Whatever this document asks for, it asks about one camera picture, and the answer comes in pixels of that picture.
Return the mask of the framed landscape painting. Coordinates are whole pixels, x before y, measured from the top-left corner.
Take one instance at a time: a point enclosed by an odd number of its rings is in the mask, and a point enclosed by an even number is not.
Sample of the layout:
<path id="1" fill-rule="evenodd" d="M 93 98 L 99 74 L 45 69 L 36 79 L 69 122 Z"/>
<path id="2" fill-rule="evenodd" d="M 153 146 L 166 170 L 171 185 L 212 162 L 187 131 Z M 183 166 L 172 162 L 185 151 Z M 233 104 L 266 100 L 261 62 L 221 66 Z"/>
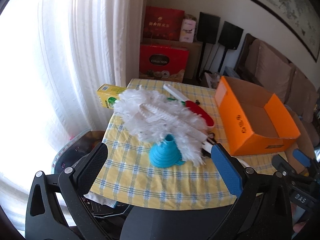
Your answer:
<path id="1" fill-rule="evenodd" d="M 309 0 L 251 0 L 287 26 L 317 61 L 319 15 Z"/>

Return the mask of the red chocolate collection box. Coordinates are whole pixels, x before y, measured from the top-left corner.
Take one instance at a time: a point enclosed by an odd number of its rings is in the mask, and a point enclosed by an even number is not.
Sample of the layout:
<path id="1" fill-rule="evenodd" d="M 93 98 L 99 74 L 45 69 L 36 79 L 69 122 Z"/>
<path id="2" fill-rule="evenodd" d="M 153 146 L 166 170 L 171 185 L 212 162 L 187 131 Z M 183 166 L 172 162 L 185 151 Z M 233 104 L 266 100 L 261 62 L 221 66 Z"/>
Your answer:
<path id="1" fill-rule="evenodd" d="M 139 78 L 182 83 L 189 50 L 162 44 L 141 44 Z"/>

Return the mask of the white feather duster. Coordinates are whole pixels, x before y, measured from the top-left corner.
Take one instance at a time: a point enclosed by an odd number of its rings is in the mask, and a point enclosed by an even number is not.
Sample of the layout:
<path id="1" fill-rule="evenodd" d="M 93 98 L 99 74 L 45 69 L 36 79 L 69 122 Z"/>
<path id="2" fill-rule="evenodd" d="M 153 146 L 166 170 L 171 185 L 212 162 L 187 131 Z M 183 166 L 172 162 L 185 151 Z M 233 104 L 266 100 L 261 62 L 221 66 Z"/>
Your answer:
<path id="1" fill-rule="evenodd" d="M 139 141 L 160 144 L 168 134 L 175 138 L 184 162 L 204 164 L 203 154 L 211 157 L 211 148 L 218 144 L 208 136 L 208 126 L 199 115 L 180 100 L 170 100 L 156 90 L 126 89 L 114 103 L 129 133 Z"/>

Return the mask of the clear plastic storage bin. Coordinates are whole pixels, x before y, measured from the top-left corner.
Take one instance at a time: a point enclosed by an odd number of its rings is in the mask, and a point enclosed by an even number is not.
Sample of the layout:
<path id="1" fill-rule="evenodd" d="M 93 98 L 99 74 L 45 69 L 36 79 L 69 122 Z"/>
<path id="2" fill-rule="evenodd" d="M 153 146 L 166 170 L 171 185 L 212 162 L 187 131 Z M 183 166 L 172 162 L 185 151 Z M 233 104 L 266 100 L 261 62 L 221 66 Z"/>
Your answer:
<path id="1" fill-rule="evenodd" d="M 104 133 L 104 131 L 87 129 L 73 137 L 54 157 L 51 173 L 59 174 L 65 168 L 74 165 L 83 156 L 89 154 L 96 144 L 102 142 Z"/>

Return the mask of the red tea gift bag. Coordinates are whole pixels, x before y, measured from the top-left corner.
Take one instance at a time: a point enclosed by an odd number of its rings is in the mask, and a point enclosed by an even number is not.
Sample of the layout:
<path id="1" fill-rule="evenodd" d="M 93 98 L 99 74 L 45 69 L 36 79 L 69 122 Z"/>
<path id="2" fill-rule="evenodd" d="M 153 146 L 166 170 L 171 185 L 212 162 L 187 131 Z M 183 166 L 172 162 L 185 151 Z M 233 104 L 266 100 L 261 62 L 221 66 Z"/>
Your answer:
<path id="1" fill-rule="evenodd" d="M 145 10 L 143 37 L 178 41 L 185 12 L 147 6 Z"/>

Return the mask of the brown cardboard box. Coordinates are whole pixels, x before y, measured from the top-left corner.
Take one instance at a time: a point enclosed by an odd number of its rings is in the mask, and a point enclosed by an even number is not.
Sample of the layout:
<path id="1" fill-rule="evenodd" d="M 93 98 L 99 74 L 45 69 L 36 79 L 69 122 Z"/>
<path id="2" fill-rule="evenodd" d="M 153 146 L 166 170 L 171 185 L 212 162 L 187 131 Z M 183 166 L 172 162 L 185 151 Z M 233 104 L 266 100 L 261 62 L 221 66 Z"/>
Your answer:
<path id="1" fill-rule="evenodd" d="M 186 48 L 189 50 L 189 57 L 188 62 L 185 68 L 184 78 L 185 79 L 192 79 L 196 73 L 199 60 L 200 60 L 200 54 L 201 54 L 201 48 L 202 43 L 201 42 L 180 42 L 180 41 L 169 41 L 169 40 L 160 40 L 160 39 L 154 39 L 154 38 L 143 38 L 142 39 L 143 44 L 162 44 L 162 45 L 170 45 L 175 48 Z"/>

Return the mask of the black speaker on stand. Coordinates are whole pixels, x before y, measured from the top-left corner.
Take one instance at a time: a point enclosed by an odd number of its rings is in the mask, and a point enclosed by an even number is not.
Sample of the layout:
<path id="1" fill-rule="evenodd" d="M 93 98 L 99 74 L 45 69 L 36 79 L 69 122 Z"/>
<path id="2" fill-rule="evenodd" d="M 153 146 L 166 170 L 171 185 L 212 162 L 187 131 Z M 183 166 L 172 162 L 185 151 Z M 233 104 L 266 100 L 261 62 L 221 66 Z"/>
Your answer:
<path id="1" fill-rule="evenodd" d="M 199 22 L 197 27 L 196 38 L 198 42 L 201 42 L 201 53 L 199 58 L 199 65 L 196 71 L 196 77 L 200 79 L 201 66 L 204 57 L 204 51 L 207 44 L 216 44 L 217 32 L 219 29 L 220 17 L 205 12 L 200 12 Z"/>
<path id="2" fill-rule="evenodd" d="M 218 40 L 219 45 L 224 46 L 222 59 L 221 59 L 219 68 L 217 70 L 219 73 L 221 73 L 221 69 L 223 67 L 223 63 L 226 58 L 227 52 L 229 50 L 237 50 L 240 44 L 240 40 L 243 32 L 244 30 L 239 26 L 229 23 L 227 21 L 224 22 L 221 30 L 221 34 Z"/>

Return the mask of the orange cardboard box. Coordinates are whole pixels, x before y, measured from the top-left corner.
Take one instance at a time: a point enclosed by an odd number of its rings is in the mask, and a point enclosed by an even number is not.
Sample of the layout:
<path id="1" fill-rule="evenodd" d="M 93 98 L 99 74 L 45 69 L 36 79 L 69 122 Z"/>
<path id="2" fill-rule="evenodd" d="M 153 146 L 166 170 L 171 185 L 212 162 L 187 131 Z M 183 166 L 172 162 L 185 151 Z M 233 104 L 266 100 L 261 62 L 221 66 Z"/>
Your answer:
<path id="1" fill-rule="evenodd" d="M 284 152 L 300 137 L 281 100 L 259 85 L 223 76 L 214 99 L 232 156 Z"/>

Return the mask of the red white lint brush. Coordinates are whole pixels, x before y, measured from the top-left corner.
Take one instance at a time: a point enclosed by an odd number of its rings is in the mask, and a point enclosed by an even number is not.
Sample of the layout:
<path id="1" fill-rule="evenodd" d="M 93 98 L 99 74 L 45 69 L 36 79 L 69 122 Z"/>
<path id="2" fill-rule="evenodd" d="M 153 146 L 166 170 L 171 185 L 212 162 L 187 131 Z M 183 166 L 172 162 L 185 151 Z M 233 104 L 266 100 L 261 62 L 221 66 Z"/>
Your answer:
<path id="1" fill-rule="evenodd" d="M 192 111 L 193 113 L 199 115 L 200 117 L 202 117 L 208 128 L 211 129 L 214 127 L 214 120 L 211 118 L 211 116 L 204 110 L 202 109 L 199 105 L 197 105 L 195 102 L 189 100 L 185 95 L 183 95 L 179 90 L 177 90 L 176 88 L 174 88 L 172 85 L 167 85 L 164 84 L 163 88 L 170 94 L 172 95 L 174 98 L 176 98 L 177 100 L 180 100 L 182 102 L 184 102 L 185 106 Z"/>

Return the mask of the right black speaker on stand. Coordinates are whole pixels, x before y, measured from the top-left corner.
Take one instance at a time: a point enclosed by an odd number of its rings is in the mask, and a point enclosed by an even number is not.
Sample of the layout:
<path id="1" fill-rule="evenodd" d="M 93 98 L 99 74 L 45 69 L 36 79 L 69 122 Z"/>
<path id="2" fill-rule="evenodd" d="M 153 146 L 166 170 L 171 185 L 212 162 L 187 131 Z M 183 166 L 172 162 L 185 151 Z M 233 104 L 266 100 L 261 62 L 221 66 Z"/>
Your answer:
<path id="1" fill-rule="evenodd" d="M 227 21 L 224 22 L 221 30 L 221 34 L 218 40 L 219 45 L 224 46 L 222 59 L 221 59 L 219 68 L 217 70 L 219 73 L 221 73 L 221 69 L 223 67 L 223 63 L 226 58 L 227 52 L 229 50 L 237 50 L 240 44 L 240 40 L 243 32 L 244 30 L 239 26 L 229 23 Z"/>

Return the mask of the left black speaker on stand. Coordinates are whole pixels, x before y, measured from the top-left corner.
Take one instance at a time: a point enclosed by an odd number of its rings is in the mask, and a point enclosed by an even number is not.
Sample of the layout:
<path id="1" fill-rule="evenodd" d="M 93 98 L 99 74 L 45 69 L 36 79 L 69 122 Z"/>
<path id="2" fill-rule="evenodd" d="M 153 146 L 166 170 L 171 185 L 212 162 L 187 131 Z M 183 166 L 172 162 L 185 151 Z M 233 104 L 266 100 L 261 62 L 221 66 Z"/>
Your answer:
<path id="1" fill-rule="evenodd" d="M 196 38 L 198 42 L 201 42 L 201 53 L 199 58 L 199 65 L 196 71 L 196 77 L 200 79 L 201 66 L 204 57 L 204 51 L 207 44 L 216 44 L 217 32 L 219 29 L 220 17 L 205 12 L 200 12 L 199 22 L 197 27 Z"/>

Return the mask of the blue collapsible silicone funnel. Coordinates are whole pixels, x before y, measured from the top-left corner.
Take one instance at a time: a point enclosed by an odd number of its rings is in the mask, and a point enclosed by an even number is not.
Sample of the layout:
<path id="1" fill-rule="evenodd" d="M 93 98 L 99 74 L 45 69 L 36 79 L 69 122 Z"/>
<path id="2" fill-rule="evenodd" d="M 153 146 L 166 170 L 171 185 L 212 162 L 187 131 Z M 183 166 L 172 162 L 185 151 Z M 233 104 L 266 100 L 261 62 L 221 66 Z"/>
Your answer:
<path id="1" fill-rule="evenodd" d="M 149 152 L 149 160 L 157 168 L 169 168 L 184 164 L 175 138 L 171 134 L 168 134 L 160 144 L 152 146 Z"/>

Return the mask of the brown cushioned sofa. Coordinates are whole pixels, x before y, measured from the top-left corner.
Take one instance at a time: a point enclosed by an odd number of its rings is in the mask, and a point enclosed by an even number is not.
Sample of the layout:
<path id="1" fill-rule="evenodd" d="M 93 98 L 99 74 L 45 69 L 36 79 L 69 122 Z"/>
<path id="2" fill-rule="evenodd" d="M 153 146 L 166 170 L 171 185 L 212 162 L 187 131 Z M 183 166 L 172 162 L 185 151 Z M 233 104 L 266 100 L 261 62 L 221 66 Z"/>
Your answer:
<path id="1" fill-rule="evenodd" d="M 319 91 L 306 75 L 273 46 L 246 34 L 235 72 L 241 79 L 274 92 L 300 118 L 313 147 L 319 146 Z"/>

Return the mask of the green yellow toothpaste box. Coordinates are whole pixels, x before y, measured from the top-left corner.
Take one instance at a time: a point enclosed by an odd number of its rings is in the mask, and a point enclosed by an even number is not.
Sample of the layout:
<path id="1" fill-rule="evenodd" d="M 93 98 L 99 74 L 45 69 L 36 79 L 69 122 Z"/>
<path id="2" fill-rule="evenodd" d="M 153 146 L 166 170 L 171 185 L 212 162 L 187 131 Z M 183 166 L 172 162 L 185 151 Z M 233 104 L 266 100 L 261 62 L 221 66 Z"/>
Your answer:
<path id="1" fill-rule="evenodd" d="M 114 103 L 119 99 L 119 94 L 125 90 L 125 87 L 103 84 L 97 90 L 97 95 L 99 96 L 101 105 L 103 107 L 114 109 Z"/>

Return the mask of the white sheer curtain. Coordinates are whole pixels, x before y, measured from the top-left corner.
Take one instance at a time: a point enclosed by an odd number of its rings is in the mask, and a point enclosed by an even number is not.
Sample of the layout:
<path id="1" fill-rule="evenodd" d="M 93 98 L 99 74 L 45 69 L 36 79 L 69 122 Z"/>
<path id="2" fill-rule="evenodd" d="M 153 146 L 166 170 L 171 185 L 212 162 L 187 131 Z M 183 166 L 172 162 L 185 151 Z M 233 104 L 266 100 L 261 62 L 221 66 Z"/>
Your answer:
<path id="1" fill-rule="evenodd" d="M 96 91 L 138 75 L 144 0 L 1 0 L 1 180 L 28 193 L 38 170 L 111 111 Z"/>

